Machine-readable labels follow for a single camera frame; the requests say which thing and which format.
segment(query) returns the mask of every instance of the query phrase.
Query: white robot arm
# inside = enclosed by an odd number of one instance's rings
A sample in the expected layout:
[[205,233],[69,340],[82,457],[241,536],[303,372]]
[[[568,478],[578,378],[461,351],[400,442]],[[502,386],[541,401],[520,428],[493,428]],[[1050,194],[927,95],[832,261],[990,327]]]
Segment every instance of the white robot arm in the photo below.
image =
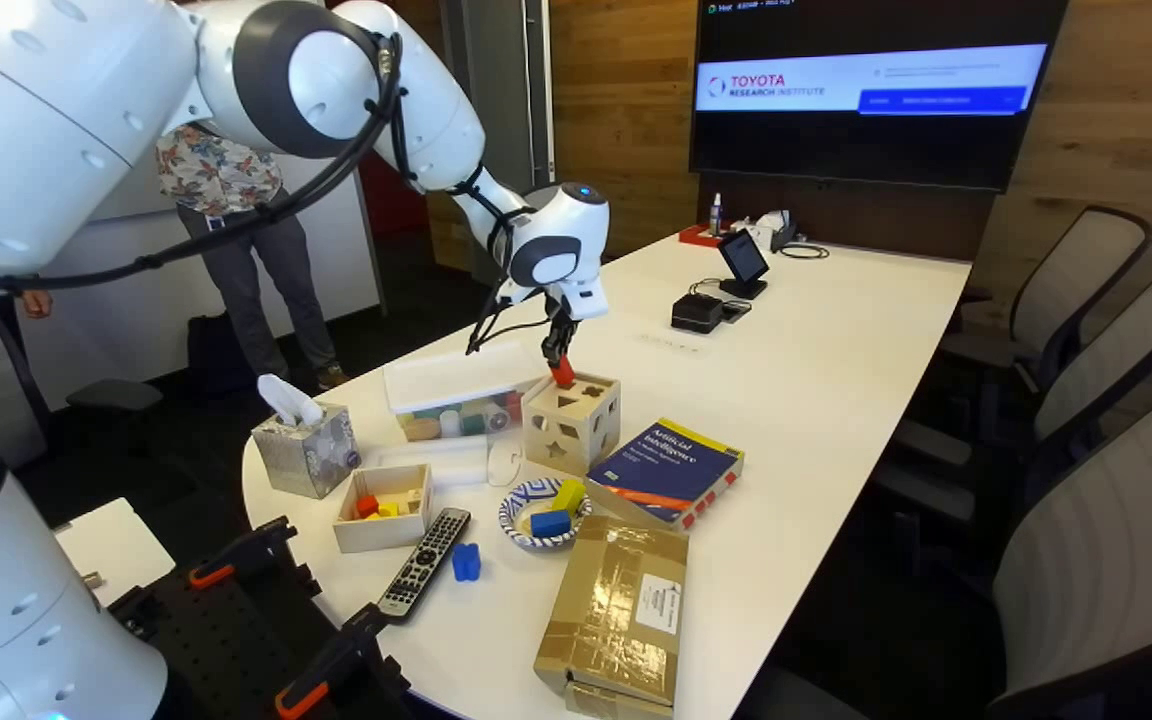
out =
[[[498,188],[484,126],[428,42],[374,0],[0,0],[0,276],[31,276],[147,142],[186,119],[337,157],[382,123],[374,150],[419,192],[452,192],[498,261],[498,305],[550,301],[548,364],[608,308],[608,204],[584,183],[522,199]],[[70,574],[0,463],[0,720],[151,716],[165,660],[115,626]]]

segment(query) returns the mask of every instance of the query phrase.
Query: chair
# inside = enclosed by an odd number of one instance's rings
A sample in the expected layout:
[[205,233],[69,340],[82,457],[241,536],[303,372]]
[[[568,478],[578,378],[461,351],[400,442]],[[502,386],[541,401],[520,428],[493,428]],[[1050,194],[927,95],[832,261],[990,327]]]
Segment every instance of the chair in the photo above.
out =
[[1045,393],[1075,355],[1089,308],[1145,257],[1146,241],[1152,227],[1139,217],[1085,208],[1020,284],[1006,334],[950,330],[932,361],[919,402],[934,402],[934,386],[966,376],[970,396],[950,401],[956,415],[990,433],[1004,384],[1020,378],[1020,386]]
[[1099,415],[1146,372],[1152,284],[1049,384],[1020,442],[970,442],[902,425],[871,487],[975,539],[997,539],[1045,482],[1099,442]]
[[[786,650],[799,650],[793,666],[836,701],[861,701],[861,713],[947,716],[943,687],[966,683],[970,664],[999,670],[975,683],[950,716],[1061,716],[1068,706],[1095,716],[1145,687],[1152,701],[1152,413],[1023,511],[982,602],[959,583],[871,574],[888,588],[807,602],[797,615],[797,634],[807,641],[786,641]],[[997,618],[997,630],[979,646],[959,646],[943,626],[965,626],[965,615]]]

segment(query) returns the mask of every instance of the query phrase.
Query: conference table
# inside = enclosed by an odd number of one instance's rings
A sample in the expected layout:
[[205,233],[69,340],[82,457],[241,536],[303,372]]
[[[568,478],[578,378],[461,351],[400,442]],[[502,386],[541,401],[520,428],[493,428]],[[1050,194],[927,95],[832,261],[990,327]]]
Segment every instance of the conference table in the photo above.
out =
[[[605,267],[611,310],[578,322],[570,344],[575,372],[618,378],[618,441],[673,415],[744,449],[740,482],[686,530],[679,720],[734,713],[893,441],[966,284],[959,261],[844,242],[827,242],[824,261],[769,257],[769,264],[769,289],[740,319],[707,334],[675,330],[673,301],[727,267],[715,249],[663,236]],[[515,308],[498,327],[534,314],[541,308]],[[509,340],[534,346],[541,334],[543,327],[527,327]],[[465,351],[465,330],[320,401],[347,408],[362,457],[382,457],[404,442],[382,393],[388,376],[419,355],[454,351]],[[502,490],[522,476],[515,437],[498,433],[489,441],[480,478],[430,496],[430,506],[477,514],[465,539],[480,544],[484,574],[454,583],[443,568],[419,611],[381,630],[381,650],[400,660],[411,693],[454,716],[570,716],[530,670],[565,552],[522,552],[495,529]],[[249,441],[249,519],[296,524],[292,557],[320,579],[316,602],[337,622],[374,599],[406,560],[406,546],[341,552],[332,536],[341,490],[342,482],[324,500],[275,490]]]

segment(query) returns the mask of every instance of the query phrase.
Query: television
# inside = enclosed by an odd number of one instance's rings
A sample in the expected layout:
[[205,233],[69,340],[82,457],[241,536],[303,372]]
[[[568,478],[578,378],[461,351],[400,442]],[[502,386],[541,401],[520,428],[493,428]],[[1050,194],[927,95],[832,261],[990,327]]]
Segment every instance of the television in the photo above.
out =
[[1064,0],[701,0],[691,173],[1004,192]]

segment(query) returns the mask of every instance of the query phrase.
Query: sticker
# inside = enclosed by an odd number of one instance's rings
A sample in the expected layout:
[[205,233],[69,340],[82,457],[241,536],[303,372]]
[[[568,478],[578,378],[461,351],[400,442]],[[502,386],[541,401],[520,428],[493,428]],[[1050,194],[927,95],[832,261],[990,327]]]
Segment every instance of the sticker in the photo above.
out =
[[675,634],[679,630],[679,611],[683,607],[683,583],[663,579],[663,574],[644,574],[639,583],[639,602],[634,602],[634,622],[647,622],[654,630]]

